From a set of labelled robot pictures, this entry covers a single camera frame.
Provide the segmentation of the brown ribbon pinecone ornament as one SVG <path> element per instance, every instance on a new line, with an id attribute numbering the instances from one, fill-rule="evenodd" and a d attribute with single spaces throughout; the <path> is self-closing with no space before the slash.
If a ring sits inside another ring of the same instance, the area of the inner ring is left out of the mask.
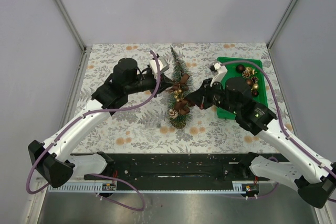
<path id="1" fill-rule="evenodd" d="M 177 119 L 179 115 L 185 116 L 189 114 L 189 103 L 184 98 L 184 92 L 188 90 L 187 81 L 189 80 L 187 73 L 183 74 L 179 82 L 176 82 L 173 87 L 169 89 L 174 93 L 175 103 L 171 109 L 169 109 L 169 115 L 172 119 Z"/>

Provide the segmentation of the floral patterned table mat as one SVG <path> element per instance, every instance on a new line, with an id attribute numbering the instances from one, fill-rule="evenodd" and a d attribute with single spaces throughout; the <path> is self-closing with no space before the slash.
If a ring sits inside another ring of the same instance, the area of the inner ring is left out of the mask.
<path id="1" fill-rule="evenodd" d="M 291 120 L 263 42 L 188 43 L 188 44 L 95 44 L 89 50 L 76 111 L 84 109 L 92 94 L 105 83 L 113 67 L 123 58 L 137 61 L 137 73 L 149 71 L 150 51 L 165 58 L 165 75 L 173 85 L 151 98 L 145 90 L 128 97 L 128 111 L 117 112 L 96 126 L 75 148 L 76 153 L 273 153 L 275 149 L 261 138 L 242 129 L 233 117 L 220 118 L 220 109 L 199 109 L 186 96 L 212 77 L 211 65 L 220 57 L 232 64 L 260 64 L 262 74 L 254 72 L 251 80 L 260 84 L 273 112 L 280 112 L 284 126 L 291 130 Z"/>

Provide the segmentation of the dark brown ball ornament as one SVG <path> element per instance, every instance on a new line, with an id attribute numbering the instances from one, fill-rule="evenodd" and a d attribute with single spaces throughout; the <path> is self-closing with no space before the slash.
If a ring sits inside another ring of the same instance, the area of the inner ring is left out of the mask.
<path id="1" fill-rule="evenodd" d="M 238 65 L 236 66 L 236 71 L 237 71 L 238 73 L 243 73 L 243 72 L 245 71 L 245 66 L 242 65 L 242 64 L 238 64 Z"/>

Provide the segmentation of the green plastic tray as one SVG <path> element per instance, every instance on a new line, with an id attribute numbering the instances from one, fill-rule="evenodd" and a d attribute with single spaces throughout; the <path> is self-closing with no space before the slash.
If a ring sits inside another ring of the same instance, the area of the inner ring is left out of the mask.
<path id="1" fill-rule="evenodd" d="M 225 89 L 226 96 L 229 100 L 231 106 L 235 105 L 236 101 L 241 101 L 243 98 L 252 99 L 258 103 L 261 103 L 265 106 L 267 103 L 267 95 L 265 88 L 264 75 L 257 69 L 262 68 L 263 65 L 260 60 L 253 59 L 241 59 L 241 65 L 245 68 L 251 68 L 256 70 L 255 74 L 244 75 L 241 72 L 236 70 L 236 67 L 239 65 L 238 58 L 228 58 L 228 57 L 218 57 L 217 61 L 220 63 L 225 63 L 227 73 L 224 75 L 221 84 Z M 256 79 L 258 84 L 257 96 L 253 96 L 254 92 L 253 87 L 249 86 L 246 83 L 247 79 Z"/>

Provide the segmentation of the gold bell green ornament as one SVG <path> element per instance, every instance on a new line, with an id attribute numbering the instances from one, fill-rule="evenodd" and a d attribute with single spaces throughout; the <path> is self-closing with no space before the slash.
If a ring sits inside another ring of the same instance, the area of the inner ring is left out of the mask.
<path id="1" fill-rule="evenodd" d="M 255 75 L 258 73 L 257 70 L 254 69 L 254 68 L 250 68 L 249 72 L 250 72 L 250 74 L 253 75 L 253 76 L 255 76 Z"/>

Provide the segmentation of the small pinecone ornament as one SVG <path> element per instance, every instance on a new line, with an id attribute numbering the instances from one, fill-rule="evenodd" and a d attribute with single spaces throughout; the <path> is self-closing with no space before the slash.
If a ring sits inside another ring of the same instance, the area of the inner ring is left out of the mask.
<path id="1" fill-rule="evenodd" d="M 258 79 L 258 77 L 252 77 L 252 81 L 253 81 L 253 83 L 258 83 L 259 79 Z"/>

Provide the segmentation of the right aluminium frame post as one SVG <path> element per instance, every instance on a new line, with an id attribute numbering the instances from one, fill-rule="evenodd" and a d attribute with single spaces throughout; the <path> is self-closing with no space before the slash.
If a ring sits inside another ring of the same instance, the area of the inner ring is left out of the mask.
<path id="1" fill-rule="evenodd" d="M 271 35 L 271 38 L 269 41 L 266 43 L 267 49 L 270 50 L 272 46 L 275 44 L 276 39 L 280 35 L 281 31 L 285 27 L 285 24 L 287 23 L 291 13 L 293 12 L 296 4 L 299 2 L 299 0 L 290 0 L 289 4 L 287 5 L 283 15 L 281 16 L 281 19 L 279 23 L 277 24 L 274 32 Z"/>

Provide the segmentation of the shiny dark red bauble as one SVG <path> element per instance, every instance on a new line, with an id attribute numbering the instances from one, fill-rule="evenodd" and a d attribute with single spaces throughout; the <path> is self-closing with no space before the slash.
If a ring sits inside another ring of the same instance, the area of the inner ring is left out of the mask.
<path id="1" fill-rule="evenodd" d="M 258 96 L 259 96 L 259 92 L 258 92 L 258 90 L 253 90 L 253 91 L 252 91 L 252 96 L 253 96 L 253 97 L 258 97 Z"/>

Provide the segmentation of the aluminium frame post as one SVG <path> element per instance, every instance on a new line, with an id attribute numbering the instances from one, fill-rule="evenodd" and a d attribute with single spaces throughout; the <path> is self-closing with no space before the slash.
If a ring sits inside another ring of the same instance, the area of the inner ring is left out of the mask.
<path id="1" fill-rule="evenodd" d="M 75 27 L 64 3 L 62 0 L 53 0 L 57 9 L 59 10 L 67 28 L 69 29 L 71 35 L 73 36 L 77 46 L 79 47 L 79 49 L 82 51 L 82 52 L 85 52 L 86 51 L 86 44 L 84 43 L 83 39 L 81 38 L 77 28 Z"/>
<path id="2" fill-rule="evenodd" d="M 287 23 L 291 13 L 293 12 L 296 4 L 299 2 L 299 0 L 290 0 L 289 4 L 287 5 L 283 15 L 281 16 L 281 19 L 279 23 L 277 24 L 274 32 L 271 35 L 271 38 L 269 41 L 266 43 L 267 49 L 270 50 L 272 46 L 275 44 L 276 39 L 280 35 L 281 31 L 285 27 L 285 24 Z"/>

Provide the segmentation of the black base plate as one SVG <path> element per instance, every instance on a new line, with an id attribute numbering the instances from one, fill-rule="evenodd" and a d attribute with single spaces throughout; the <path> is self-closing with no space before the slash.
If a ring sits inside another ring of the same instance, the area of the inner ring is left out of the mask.
<path id="1" fill-rule="evenodd" d="M 129 182 L 210 182 L 254 180 L 249 169 L 259 155 L 247 154 L 108 154 L 102 172 Z"/>

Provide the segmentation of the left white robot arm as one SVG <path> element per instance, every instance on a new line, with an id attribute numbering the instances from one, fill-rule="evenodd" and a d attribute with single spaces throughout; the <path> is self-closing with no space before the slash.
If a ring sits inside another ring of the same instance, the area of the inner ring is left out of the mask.
<path id="1" fill-rule="evenodd" d="M 34 140 L 29 144 L 33 170 L 53 188 L 62 186 L 72 176 L 96 173 L 102 179 L 112 177 L 114 167 L 102 154 L 88 154 L 75 161 L 70 157 L 72 151 L 98 124 L 116 112 L 127 111 L 124 105 L 129 95 L 150 91 L 155 97 L 170 88 L 173 82 L 164 74 L 168 69 L 164 57 L 151 59 L 144 70 L 132 58 L 120 59 L 76 117 L 43 142 Z"/>

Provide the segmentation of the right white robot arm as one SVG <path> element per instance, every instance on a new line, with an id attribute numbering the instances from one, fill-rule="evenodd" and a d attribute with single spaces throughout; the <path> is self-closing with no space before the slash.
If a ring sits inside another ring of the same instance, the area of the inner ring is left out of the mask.
<path id="1" fill-rule="evenodd" d="M 206 79 L 186 99 L 200 109 L 214 105 L 235 113 L 241 128 L 268 142 L 290 162 L 285 165 L 256 155 L 239 166 L 243 179 L 271 179 L 296 191 L 311 206 L 323 208 L 335 190 L 335 163 L 313 151 L 291 134 L 272 110 L 254 101 L 243 78 L 230 78 L 224 86 Z"/>

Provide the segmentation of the left aluminium frame post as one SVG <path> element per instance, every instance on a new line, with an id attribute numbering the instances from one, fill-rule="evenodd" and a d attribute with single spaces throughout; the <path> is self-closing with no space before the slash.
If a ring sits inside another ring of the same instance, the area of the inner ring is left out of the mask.
<path id="1" fill-rule="evenodd" d="M 79 47 L 79 49 L 82 51 L 82 52 L 85 52 L 86 51 L 86 44 L 84 43 L 83 39 L 81 38 L 77 28 L 75 27 L 64 3 L 62 0 L 53 0 L 57 9 L 59 10 L 67 28 L 69 29 L 71 35 L 73 36 L 77 46 Z"/>

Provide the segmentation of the small green christmas tree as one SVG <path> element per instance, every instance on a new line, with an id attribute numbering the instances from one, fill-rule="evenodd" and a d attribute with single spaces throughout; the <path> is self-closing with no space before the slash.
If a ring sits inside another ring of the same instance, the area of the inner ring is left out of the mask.
<path id="1" fill-rule="evenodd" d="M 174 128 L 182 129 L 191 120 L 191 105 L 186 100 L 186 96 L 191 92 L 193 81 L 183 57 L 172 46 L 170 50 L 173 63 L 173 86 L 168 90 L 170 94 L 168 105 L 169 122 Z"/>

